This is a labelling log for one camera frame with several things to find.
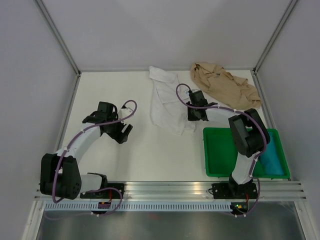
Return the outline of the white t shirt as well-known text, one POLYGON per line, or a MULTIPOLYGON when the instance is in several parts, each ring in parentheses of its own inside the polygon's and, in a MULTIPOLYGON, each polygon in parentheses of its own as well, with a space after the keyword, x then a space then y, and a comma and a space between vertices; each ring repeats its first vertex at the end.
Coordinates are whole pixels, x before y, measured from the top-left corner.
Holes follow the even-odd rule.
POLYGON ((185 130, 194 132, 196 124, 188 121, 187 107, 176 95, 176 87, 180 83, 178 75, 150 66, 149 78, 153 83, 150 107, 152 123, 177 135, 182 135, 185 130))

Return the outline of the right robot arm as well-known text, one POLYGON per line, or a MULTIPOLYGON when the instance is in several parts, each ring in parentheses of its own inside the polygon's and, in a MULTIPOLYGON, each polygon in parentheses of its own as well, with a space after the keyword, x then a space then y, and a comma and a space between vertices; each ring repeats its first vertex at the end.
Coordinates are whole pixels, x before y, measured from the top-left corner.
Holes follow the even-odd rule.
POLYGON ((250 108, 239 111, 217 103, 209 103, 202 91, 188 91, 189 121, 221 122, 227 120, 237 150, 235 167, 227 182, 213 183, 209 190, 215 199, 258 199, 260 185, 253 180, 253 171, 271 137, 258 112, 250 108))

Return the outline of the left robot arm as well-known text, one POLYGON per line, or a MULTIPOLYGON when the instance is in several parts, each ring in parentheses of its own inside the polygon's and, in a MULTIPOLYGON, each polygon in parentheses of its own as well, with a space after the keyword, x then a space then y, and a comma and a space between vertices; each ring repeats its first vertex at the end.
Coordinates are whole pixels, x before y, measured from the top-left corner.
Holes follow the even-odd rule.
POLYGON ((123 144, 133 126, 126 123, 137 111, 137 107, 127 105, 134 100, 126 101, 121 108, 109 102, 99 102, 97 110, 82 120, 78 133, 55 153, 46 153, 41 159, 40 192, 51 196, 57 204, 64 199, 74 200, 80 194, 94 194, 98 198, 108 195, 111 187, 108 178, 102 173, 88 172, 81 174, 79 164, 95 143, 104 134, 123 144))

